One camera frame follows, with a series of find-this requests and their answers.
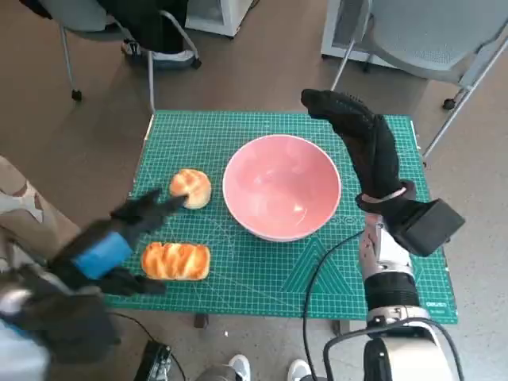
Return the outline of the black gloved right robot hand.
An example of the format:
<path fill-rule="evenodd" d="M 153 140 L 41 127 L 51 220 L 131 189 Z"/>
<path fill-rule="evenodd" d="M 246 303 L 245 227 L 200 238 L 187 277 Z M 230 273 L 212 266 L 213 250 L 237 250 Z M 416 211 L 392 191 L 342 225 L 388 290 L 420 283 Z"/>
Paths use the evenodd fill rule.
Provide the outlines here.
<path fill-rule="evenodd" d="M 327 121 L 342 139 L 363 194 L 383 199 L 404 187 L 394 135 L 383 115 L 358 98 L 331 90 L 305 89 L 301 103 L 313 119 Z"/>

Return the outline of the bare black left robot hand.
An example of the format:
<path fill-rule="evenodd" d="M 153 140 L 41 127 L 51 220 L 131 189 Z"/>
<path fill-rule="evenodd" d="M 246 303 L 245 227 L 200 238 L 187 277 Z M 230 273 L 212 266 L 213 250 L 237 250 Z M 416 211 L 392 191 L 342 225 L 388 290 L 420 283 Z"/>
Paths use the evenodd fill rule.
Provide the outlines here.
<path fill-rule="evenodd" d="M 139 238 L 161 227 L 166 218 L 178 211 L 186 195 L 159 202 L 160 190 L 139 198 L 129 198 L 110 212 L 108 218 L 88 225 L 66 244 L 47 269 L 72 290 L 96 286 L 105 294 L 132 296 L 163 294 L 162 281 L 134 275 L 121 264 L 134 252 Z"/>

